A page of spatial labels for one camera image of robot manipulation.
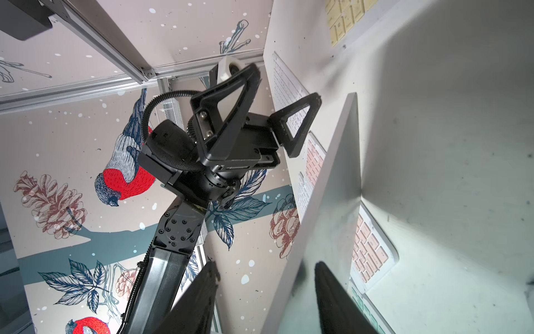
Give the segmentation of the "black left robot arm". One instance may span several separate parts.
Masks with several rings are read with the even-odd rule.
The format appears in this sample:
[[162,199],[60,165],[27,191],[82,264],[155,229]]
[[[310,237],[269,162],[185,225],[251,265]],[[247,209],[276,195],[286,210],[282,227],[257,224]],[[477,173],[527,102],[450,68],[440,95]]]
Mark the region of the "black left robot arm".
[[260,70],[231,65],[229,73],[207,90],[163,93],[145,108],[139,163],[176,198],[138,264],[120,333],[210,331],[216,264],[205,264],[179,292],[204,220],[214,216],[216,232],[231,239],[232,221],[260,208],[252,193],[280,164],[278,150],[299,156],[321,107],[320,95],[312,93],[270,116],[253,114]]

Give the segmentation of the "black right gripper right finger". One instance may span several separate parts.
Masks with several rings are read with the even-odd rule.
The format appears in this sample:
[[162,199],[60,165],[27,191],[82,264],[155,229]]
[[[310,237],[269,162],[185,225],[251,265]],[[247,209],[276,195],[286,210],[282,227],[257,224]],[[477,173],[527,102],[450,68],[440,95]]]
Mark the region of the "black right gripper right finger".
[[322,334],[377,333],[324,262],[315,264],[314,282]]

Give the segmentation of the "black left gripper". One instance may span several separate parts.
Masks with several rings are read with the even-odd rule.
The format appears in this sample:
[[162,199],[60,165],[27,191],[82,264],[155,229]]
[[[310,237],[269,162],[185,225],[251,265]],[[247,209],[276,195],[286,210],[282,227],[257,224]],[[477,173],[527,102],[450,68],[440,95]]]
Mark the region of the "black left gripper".
[[261,82],[259,68],[246,65],[220,84],[216,69],[217,65],[209,73],[210,87],[191,98],[193,116],[186,133],[196,145],[198,162],[215,173],[244,173],[277,167],[279,146],[289,158],[298,157],[322,105],[321,96],[304,96],[269,118],[248,114]]

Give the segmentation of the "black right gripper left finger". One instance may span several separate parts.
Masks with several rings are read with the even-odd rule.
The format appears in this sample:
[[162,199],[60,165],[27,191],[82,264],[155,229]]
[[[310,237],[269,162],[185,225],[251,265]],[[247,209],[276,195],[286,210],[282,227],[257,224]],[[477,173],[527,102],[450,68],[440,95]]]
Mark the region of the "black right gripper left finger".
[[208,262],[154,333],[210,333],[220,280],[216,263]]

